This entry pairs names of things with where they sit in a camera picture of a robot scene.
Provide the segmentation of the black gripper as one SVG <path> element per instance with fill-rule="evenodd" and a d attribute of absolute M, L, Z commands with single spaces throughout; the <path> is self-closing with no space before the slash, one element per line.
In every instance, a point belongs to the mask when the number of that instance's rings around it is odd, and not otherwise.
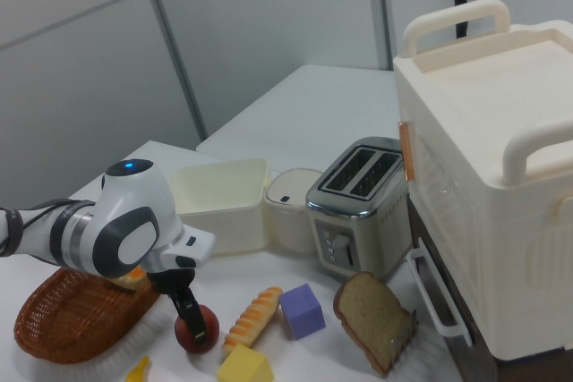
<path fill-rule="evenodd" d="M 201 306 L 190 291 L 195 278 L 194 268 L 170 269 L 164 272 L 148 273 L 152 288 L 168 295 L 177 311 L 175 338 L 181 346 L 204 346 L 208 342 L 207 323 Z"/>

